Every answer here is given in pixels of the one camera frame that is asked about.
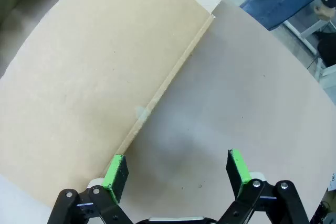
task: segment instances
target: human hand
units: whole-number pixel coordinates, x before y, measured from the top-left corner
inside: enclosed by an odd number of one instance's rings
[[[324,3],[321,6],[314,6],[314,12],[320,20],[330,21],[330,19],[335,16],[335,7],[329,8]]]

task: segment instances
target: cardboard edge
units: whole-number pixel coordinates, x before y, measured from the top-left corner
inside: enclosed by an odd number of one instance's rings
[[[102,172],[101,176],[104,176],[105,173],[107,172],[108,168],[110,167],[112,158],[115,154],[124,154],[127,148],[130,146],[132,141],[134,140],[135,136],[138,134],[139,130],[143,126],[143,124],[147,121],[148,117],[152,113],[154,107],[156,104],[159,102],[160,98],[166,91],[166,89],[169,87],[170,83],[178,73],[178,71],[181,69],[182,65],[184,62],[187,60],[189,57],[190,53],[193,51],[193,49],[196,47],[197,43],[199,40],[203,37],[204,33],[207,31],[208,27],[214,20],[215,16],[210,14],[208,19],[205,21],[203,26],[199,29],[198,33],[195,35],[194,39],[190,42],[189,46],[185,49],[184,53],[181,55],[180,59],[177,61],[175,66],[172,68],[166,79],[163,81],[163,83],[160,85],[156,93],[154,94],[153,98],[151,101],[148,103],[146,108],[144,109],[145,115],[141,115],[138,120],[135,122],[133,125],[132,129],[129,131],[125,139],[122,141],[121,145],[117,149],[115,153],[110,158],[109,163],[106,165],[106,168]]]

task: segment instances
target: green tape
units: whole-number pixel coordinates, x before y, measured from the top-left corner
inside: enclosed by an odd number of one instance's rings
[[[250,172],[247,169],[247,166],[244,162],[244,159],[238,149],[232,149],[230,150],[231,156],[236,164],[237,170],[239,172],[240,178],[241,178],[241,186],[239,193],[243,189],[243,186],[248,183],[252,177],[250,176]]]
[[[117,198],[113,191],[113,183],[116,178],[117,172],[119,170],[121,161],[123,159],[123,155],[115,155],[112,159],[111,165],[105,175],[104,181],[101,184],[102,187],[104,187],[106,190],[108,190],[111,193],[111,196],[113,198],[113,201],[118,204]]]

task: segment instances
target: tiled floor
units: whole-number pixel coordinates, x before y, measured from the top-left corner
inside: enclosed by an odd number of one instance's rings
[[[239,6],[244,0],[230,0],[235,5]],[[306,48],[306,46],[284,25],[271,31],[282,44],[284,44],[291,53],[303,64],[308,71],[314,75],[316,70],[316,62],[313,54]]]

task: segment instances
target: silver bolt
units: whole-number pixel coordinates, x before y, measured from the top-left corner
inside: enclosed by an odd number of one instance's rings
[[[285,189],[288,188],[288,185],[287,185],[286,182],[282,182],[281,185],[280,185],[280,187],[281,187],[283,190],[285,190]]]
[[[253,181],[253,186],[254,187],[259,187],[260,186],[260,182],[259,181]]]

